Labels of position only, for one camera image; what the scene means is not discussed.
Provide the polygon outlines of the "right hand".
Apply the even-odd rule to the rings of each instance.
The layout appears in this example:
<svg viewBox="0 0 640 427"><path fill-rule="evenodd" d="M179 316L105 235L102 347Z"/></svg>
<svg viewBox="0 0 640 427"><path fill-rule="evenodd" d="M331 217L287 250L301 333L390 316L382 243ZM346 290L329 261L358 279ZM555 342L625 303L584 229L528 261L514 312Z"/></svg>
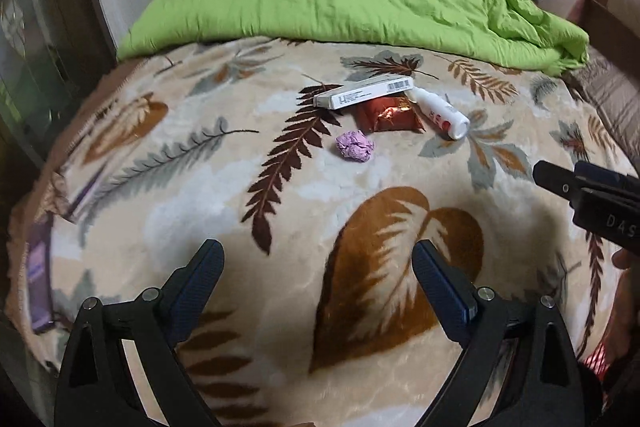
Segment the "right hand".
<svg viewBox="0 0 640 427"><path fill-rule="evenodd" d="M620 249L612 256L614 267L622 271L622 274L602 337L606 365L611 365L628 353L632 331L638 324L639 308L634 303L634 281L631 274L631 267L636 260L637 257L626 249Z"/></svg>

